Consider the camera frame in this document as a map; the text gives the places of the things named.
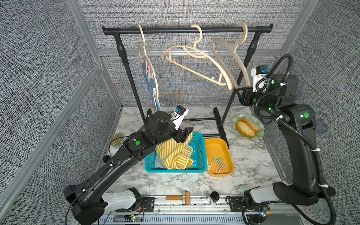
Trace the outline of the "yellow striped towel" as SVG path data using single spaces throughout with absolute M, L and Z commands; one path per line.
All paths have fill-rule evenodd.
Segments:
M 167 170 L 187 170 L 193 165 L 191 155 L 194 149 L 189 145 L 192 137 L 193 132 L 184 143 L 171 139 L 156 147 L 156 153 Z

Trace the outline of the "beige hanger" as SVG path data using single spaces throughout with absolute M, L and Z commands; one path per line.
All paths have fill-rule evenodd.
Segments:
M 201 27 L 197 24 L 193 24 L 190 26 L 190 28 L 195 28 L 197 31 L 199 31 L 199 39 L 193 42 L 192 46 L 185 46 L 185 45 L 177 45 L 177 46 L 172 46 L 169 47 L 168 49 L 165 50 L 165 52 L 161 55 L 162 59 L 166 59 L 168 62 L 179 66 L 180 68 L 183 68 L 187 71 L 189 71 L 190 73 L 193 73 L 203 79 L 206 79 L 214 84 L 217 84 L 219 86 L 226 86 L 228 88 L 228 90 L 232 90 L 233 89 L 233 85 L 230 79 L 230 76 L 228 75 L 228 73 L 225 71 L 225 69 L 211 56 L 209 56 L 208 54 L 206 54 L 205 52 L 199 50 L 197 48 L 197 44 L 201 43 L 202 39 L 203 39 L 203 31 L 201 29 Z M 186 53 L 186 56 L 190 56 L 193 59 L 197 59 L 197 60 L 205 60 L 205 62 L 211 62 L 220 72 L 219 78 L 216 80 L 215 77 L 209 77 L 209 76 L 205 76 L 195 70 L 192 70 L 191 68 L 184 66 L 180 63 L 178 63 L 175 58 L 172 56 L 172 53 L 174 50 L 183 50 Z
M 142 37 L 142 45 L 138 48 L 139 60 L 141 63 L 143 63 L 142 57 L 145 57 L 145 65 L 146 65 L 145 71 L 147 72 L 147 77 L 152 79 L 154 82 L 154 85 L 153 85 L 154 88 L 151 88 L 151 91 L 154 95 L 154 99 L 159 100 L 158 82 L 157 82 L 157 78 L 156 78 L 155 69 L 153 67 L 153 64 L 152 64 L 149 56 L 147 55 L 146 42 L 145 42 L 144 32 L 141 27 L 141 24 L 139 23 L 137 26 L 140 31 L 141 37 Z
M 233 88 L 238 89 L 239 85 L 235 81 L 233 75 L 231 74 L 230 70 L 227 68 L 224 61 L 221 59 L 220 55 L 218 54 L 217 49 L 215 48 L 216 44 L 223 45 L 231 54 L 231 56 L 235 59 L 238 66 L 241 69 L 241 72 L 243 73 L 243 77 L 245 78 L 246 86 L 250 86 L 250 79 L 248 76 L 247 69 L 244 65 L 244 62 L 240 59 L 239 55 L 237 54 L 237 48 L 238 46 L 241 46 L 245 43 L 247 36 L 248 36 L 248 26 L 245 22 L 240 22 L 237 27 L 240 27 L 243 29 L 243 36 L 240 39 L 236 39 L 234 42 L 234 46 L 231 46 L 229 43 L 224 41 L 222 38 L 215 38 L 211 43 L 211 50 L 214 56 L 217 58 L 218 62 L 220 63 L 220 66 L 225 72 L 221 72 L 220 75 L 225 78 L 226 84 L 228 85 L 229 90 L 231 91 Z

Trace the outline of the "mint green clothespin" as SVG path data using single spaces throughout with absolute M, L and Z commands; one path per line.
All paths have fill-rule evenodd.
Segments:
M 217 163 L 223 164 L 222 163 L 222 161 L 223 161 L 222 158 L 214 158 L 214 161 L 216 161 Z

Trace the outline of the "pink clothespin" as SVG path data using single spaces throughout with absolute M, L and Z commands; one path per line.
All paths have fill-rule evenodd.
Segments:
M 226 170 L 229 170 L 229 168 L 227 168 L 227 167 L 224 166 L 223 164 L 218 163 L 217 165 L 219 166 L 219 169 L 218 169 L 219 171 L 224 171 L 225 169 L 226 169 Z

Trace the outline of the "dark blue hello towel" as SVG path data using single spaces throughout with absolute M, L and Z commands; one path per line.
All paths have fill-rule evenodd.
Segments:
M 145 61 L 142 63 L 142 74 L 145 80 L 145 87 L 150 96 L 154 111 L 161 111 L 158 99 L 158 83 L 156 76 L 153 74 L 150 65 Z

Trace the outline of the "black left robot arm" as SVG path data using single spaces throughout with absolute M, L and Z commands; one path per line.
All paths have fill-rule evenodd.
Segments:
M 193 131 L 191 127 L 180 128 L 187 114 L 187 109 L 179 108 L 176 108 L 174 115 L 163 111 L 148 111 L 145 124 L 137 132 L 130 134 L 101 168 L 84 182 L 65 187 L 63 193 L 70 203 L 69 211 L 75 220 L 81 225 L 96 222 L 109 206 L 103 194 L 127 170 L 168 140 L 185 143 Z

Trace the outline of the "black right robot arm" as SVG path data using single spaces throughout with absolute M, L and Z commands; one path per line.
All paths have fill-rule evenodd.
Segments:
M 275 121 L 282 132 L 292 165 L 292 178 L 245 192 L 249 203 L 280 201 L 287 204 L 310 206 L 320 198 L 336 195 L 323 175 L 317 147 L 317 122 L 314 110 L 295 103 L 299 79 L 290 75 L 285 86 L 280 86 L 283 74 L 270 77 L 265 92 L 253 92 L 252 87 L 238 90 L 240 103 L 253 106 L 256 117 Z

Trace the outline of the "white right arm base mount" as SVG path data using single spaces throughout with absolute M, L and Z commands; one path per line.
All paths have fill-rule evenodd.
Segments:
M 242 203 L 250 208 L 254 204 L 273 204 L 281 203 L 281 200 L 277 197 L 274 191 L 274 185 L 279 182 L 275 182 L 266 186 L 258 186 L 246 190 L 243 195 Z

